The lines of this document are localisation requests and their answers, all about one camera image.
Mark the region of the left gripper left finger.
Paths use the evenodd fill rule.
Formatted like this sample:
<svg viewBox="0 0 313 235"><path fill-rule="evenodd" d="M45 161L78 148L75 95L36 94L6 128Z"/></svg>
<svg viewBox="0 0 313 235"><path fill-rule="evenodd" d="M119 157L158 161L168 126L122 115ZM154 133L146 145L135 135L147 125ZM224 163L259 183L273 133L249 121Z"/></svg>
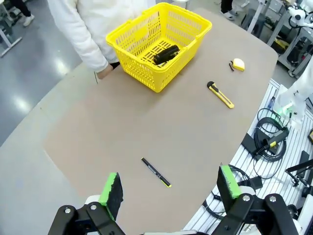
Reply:
<svg viewBox="0 0 313 235"><path fill-rule="evenodd" d="M120 176L112 172L99 199L76 209L71 205L59 207L49 229L50 235L122 235L124 232L116 222L123 202Z"/></svg>

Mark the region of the person's right hand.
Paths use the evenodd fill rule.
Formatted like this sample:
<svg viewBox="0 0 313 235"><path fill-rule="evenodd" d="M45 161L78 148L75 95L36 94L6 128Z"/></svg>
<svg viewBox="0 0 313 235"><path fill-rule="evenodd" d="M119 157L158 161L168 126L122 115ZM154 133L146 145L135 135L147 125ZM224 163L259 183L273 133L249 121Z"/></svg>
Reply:
<svg viewBox="0 0 313 235"><path fill-rule="evenodd" d="M111 64L108 64L107 67L105 69L103 69L100 72L96 73L96 76L98 79L103 79L105 78L111 71L113 71L113 67Z"/></svg>

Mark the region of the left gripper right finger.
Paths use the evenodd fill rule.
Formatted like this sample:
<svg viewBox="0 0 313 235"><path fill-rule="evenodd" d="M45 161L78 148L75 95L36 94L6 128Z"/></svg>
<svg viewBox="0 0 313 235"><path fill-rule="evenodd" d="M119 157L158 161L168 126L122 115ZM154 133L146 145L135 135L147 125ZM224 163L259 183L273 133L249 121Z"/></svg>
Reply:
<svg viewBox="0 0 313 235"><path fill-rule="evenodd" d="M274 193L261 199L243 193L227 165L219 167L217 187L226 215L212 234L236 235L244 224L255 225L262 235L299 234L281 195Z"/></svg>

